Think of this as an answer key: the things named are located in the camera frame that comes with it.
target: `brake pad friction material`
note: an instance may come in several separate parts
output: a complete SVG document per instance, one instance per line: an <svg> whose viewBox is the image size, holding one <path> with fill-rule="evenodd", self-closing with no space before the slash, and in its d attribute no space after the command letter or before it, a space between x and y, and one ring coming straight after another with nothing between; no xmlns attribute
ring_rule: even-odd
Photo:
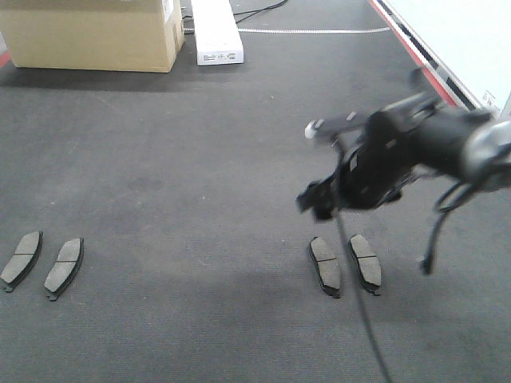
<svg viewBox="0 0 511 383"><path fill-rule="evenodd" d="M64 243L57 260L46 277L45 288L50 301L56 301L71 283L80 268L84 253L83 238L71 239Z"/></svg>
<svg viewBox="0 0 511 383"><path fill-rule="evenodd" d="M14 256L2 271L3 290L10 293L28 275L41 254L42 231L34 231L23 236Z"/></svg>
<svg viewBox="0 0 511 383"><path fill-rule="evenodd" d="M378 256L362 235L351 237L350 246L355 256L362 285L366 290L375 292L382 285L382 268Z"/></svg>
<svg viewBox="0 0 511 383"><path fill-rule="evenodd" d="M322 290L333 298L339 298L341 278L334 253L321 237L315 237L311 240L309 250L319 275Z"/></svg>

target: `white wall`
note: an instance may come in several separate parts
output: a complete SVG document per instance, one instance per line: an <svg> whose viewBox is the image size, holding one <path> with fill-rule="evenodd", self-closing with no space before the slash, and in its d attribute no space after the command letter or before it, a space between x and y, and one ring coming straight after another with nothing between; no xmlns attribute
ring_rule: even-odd
<svg viewBox="0 0 511 383"><path fill-rule="evenodd" d="M500 114L511 95L511 0L385 1L475 99Z"/></svg>

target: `black cable on floor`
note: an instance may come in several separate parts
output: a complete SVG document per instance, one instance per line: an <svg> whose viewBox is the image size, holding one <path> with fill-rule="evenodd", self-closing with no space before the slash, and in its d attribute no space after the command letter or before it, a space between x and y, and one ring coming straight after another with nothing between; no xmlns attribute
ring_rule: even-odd
<svg viewBox="0 0 511 383"><path fill-rule="evenodd" d="M277 2L276 4L273 4L271 6L265 6L264 8L260 8L258 10L245 10L244 12L236 12L234 14L235 16L240 16L241 14L249 14L248 16L245 16L240 20L236 20L236 24L240 24L241 22L247 20L248 18L256 16L257 14L260 14L261 12L264 12L266 10L276 10L277 8L280 8L281 6L286 4L287 2L289 2L289 0L282 0L281 2Z"/></svg>
<svg viewBox="0 0 511 383"><path fill-rule="evenodd" d="M340 156L344 156L345 152L340 152ZM355 290L355 297L358 304L358 311L360 313L360 317L362 319L362 323L366 329L367 338L369 339L369 344L371 349L373 350L374 357L376 358L376 362L380 368L380 372L383 375L386 383L393 383L392 377L390 376L389 367L387 366L385 359L383 358L382 351L378 346L378 342L376 341L376 337L374 335L373 326L370 323L370 317L367 313L366 304L363 301L362 293L360 286L358 285L358 271L356 270L356 265L353 262L355 256L352 253L350 246L348 245L348 237L346 234L346 229L343 224L343 217L341 216L341 206L343 205L339 190L341 180L341 167L338 166L335 171L335 181L334 181L334 190L333 196L335 199L335 204L337 208L335 209L335 221L337 222L337 229L339 231L339 237L341 240L341 250L344 251L346 255L347 263L351 265L351 281L353 282L353 289Z"/></svg>
<svg viewBox="0 0 511 383"><path fill-rule="evenodd" d="M234 16L240 16L242 14L246 14L244 18L241 18L240 20L236 20L236 24L240 24L241 22L247 20L248 18L251 18L252 16L256 16L257 14L260 14L261 12L267 11L267 10L276 10L277 8L280 8L284 4L289 2L289 0L282 0L281 2L277 2L275 4L272 4L270 6L265 6L264 8L259 8L258 10L245 10L243 12L236 12L233 15ZM183 16L183 20L185 22L190 22L193 20L193 16L186 15ZM184 34L193 34L192 31L185 32Z"/></svg>
<svg viewBox="0 0 511 383"><path fill-rule="evenodd" d="M337 221L337 228L339 230L339 236L342 242L342 250L346 254L347 261L349 264L353 263L353 259L350 259L351 249L348 246L348 238L346 235L346 231L344 229L343 220L341 218L341 212L337 211L335 214L335 220ZM362 323L366 328L366 334L369 339L370 347L373 350L374 357L378 362L378 366L380 371L385 379L386 383L393 383L392 377L390 376L389 368L386 365L385 359L383 359L382 351L378 346L378 342L376 341L376 337L374 336L373 326L370 323L369 314L367 313L366 305L363 301L360 286L357 283L358 280L358 272L354 268L352 268L353 273L351 273L351 281L353 282L353 288L355 290L355 297L358 303L358 311L360 313L360 317L362 318Z"/></svg>

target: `robotic arm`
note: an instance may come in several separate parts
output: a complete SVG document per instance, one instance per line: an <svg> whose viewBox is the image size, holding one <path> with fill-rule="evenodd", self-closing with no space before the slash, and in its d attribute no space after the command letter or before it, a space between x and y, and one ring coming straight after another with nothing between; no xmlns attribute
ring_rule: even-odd
<svg viewBox="0 0 511 383"><path fill-rule="evenodd" d="M343 134L355 130L361 134L347 148ZM478 192L511 186L511 121L496 121L485 109L451 108L428 93L367 118L351 113L315 120L305 134L339 152L335 171L297 198L300 211L311 209L320 221L342 209L370 210L398 201L402 189L420 178L414 174L419 164L457 181L435 204L440 215L422 263L425 274L433 270L435 243L449 213Z"/></svg>

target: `white tape line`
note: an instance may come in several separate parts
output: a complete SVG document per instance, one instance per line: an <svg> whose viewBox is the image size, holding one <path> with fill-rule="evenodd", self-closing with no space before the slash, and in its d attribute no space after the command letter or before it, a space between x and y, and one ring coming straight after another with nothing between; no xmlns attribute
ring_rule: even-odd
<svg viewBox="0 0 511 383"><path fill-rule="evenodd" d="M388 26L376 28L373 30L253 30L248 28L239 28L238 31L247 34L378 34L387 32ZM193 32L193 28L184 28L185 32Z"/></svg>

